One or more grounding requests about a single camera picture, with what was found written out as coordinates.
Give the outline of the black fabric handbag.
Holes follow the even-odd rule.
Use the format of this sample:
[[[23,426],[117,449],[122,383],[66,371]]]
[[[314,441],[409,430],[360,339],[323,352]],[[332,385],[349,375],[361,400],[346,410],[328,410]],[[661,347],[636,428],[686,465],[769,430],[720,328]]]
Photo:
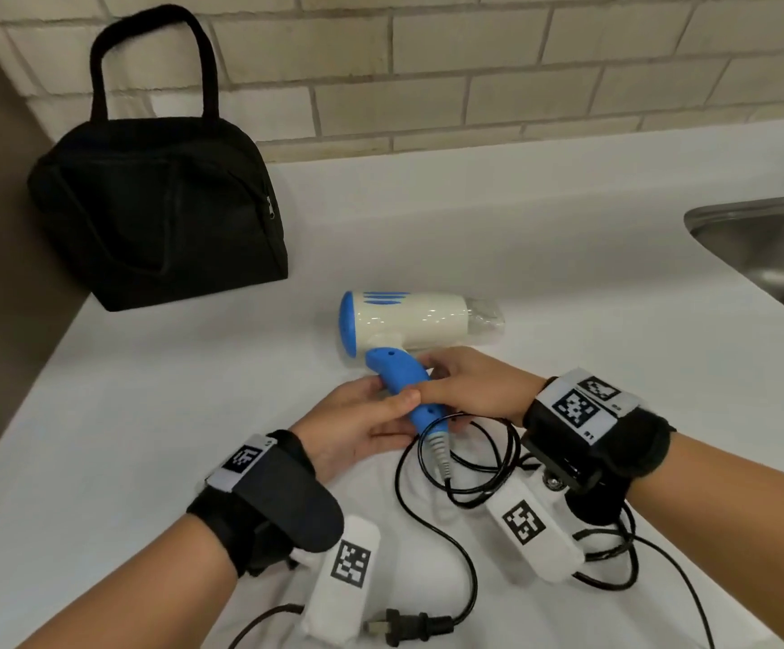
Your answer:
[[[110,119],[103,59],[144,34],[186,25],[198,48],[198,117]],[[184,7],[106,27],[90,53],[90,119],[30,171],[41,226],[108,311],[128,311],[285,280],[285,232],[258,146],[222,118],[213,46]]]

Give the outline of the person's left hand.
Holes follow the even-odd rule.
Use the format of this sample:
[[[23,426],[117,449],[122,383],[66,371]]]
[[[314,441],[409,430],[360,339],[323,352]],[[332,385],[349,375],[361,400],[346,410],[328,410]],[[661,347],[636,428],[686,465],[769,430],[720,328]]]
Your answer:
[[[347,381],[291,427],[322,484],[366,458],[409,445],[416,435],[409,417],[384,425],[365,423],[365,403],[390,395],[378,376]]]

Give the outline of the person's left forearm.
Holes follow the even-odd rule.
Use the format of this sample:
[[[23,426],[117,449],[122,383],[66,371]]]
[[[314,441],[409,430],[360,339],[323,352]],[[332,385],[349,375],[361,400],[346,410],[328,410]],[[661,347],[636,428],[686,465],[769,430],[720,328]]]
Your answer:
[[[224,546],[185,514],[17,649],[200,649],[236,584]]]

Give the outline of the person's right hand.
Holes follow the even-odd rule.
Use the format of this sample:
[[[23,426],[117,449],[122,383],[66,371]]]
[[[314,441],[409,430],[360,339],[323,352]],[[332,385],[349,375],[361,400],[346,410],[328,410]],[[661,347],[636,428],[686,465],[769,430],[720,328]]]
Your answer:
[[[484,418],[504,419],[523,428],[525,414],[546,384],[547,379],[539,375],[484,354],[475,401]]]

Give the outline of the stainless steel sink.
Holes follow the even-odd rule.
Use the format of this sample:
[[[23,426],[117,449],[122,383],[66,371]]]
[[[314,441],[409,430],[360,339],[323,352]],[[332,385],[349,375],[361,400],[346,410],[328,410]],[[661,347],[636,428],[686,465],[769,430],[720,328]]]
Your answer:
[[[784,306],[784,197],[701,206],[684,215],[696,241]]]

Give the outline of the person's right forearm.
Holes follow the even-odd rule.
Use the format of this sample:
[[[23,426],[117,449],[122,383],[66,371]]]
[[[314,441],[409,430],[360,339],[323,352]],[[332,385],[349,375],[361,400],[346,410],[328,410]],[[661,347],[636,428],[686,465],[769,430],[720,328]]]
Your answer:
[[[674,433],[628,501],[784,641],[784,472]]]

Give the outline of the white and blue hair dryer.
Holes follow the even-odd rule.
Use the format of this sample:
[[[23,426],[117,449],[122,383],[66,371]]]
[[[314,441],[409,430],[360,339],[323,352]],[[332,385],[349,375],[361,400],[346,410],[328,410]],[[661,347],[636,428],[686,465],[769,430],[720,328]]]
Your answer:
[[[430,379],[415,353],[489,342],[504,332],[506,320],[495,301],[459,294],[348,291],[337,327],[346,354],[364,360],[397,395]]]

